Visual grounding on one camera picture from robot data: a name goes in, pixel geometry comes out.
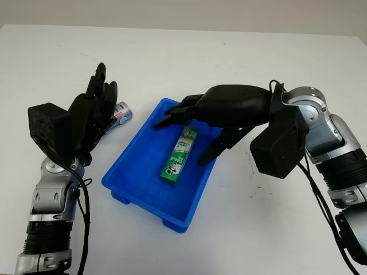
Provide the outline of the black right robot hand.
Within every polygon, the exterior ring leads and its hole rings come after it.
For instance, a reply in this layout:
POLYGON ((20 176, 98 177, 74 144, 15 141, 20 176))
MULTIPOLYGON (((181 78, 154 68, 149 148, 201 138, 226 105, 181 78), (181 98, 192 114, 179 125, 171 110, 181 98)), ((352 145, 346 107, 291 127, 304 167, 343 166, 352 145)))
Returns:
POLYGON ((172 124, 189 124, 192 120, 221 128, 222 131, 200 156, 205 166, 225 149, 231 149, 255 127, 268 122, 272 92, 261 87, 223 84, 211 87, 202 95, 186 96, 165 112, 154 129, 172 124))

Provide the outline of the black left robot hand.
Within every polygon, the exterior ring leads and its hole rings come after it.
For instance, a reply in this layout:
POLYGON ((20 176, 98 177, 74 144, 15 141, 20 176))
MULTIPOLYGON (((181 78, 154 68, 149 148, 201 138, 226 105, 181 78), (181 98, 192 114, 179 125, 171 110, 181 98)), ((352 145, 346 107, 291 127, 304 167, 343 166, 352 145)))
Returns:
POLYGON ((68 109, 72 116, 73 152, 85 167, 91 164, 91 151, 116 122, 118 86, 114 81, 107 83, 105 80, 106 66, 101 62, 86 92, 79 94, 68 109))

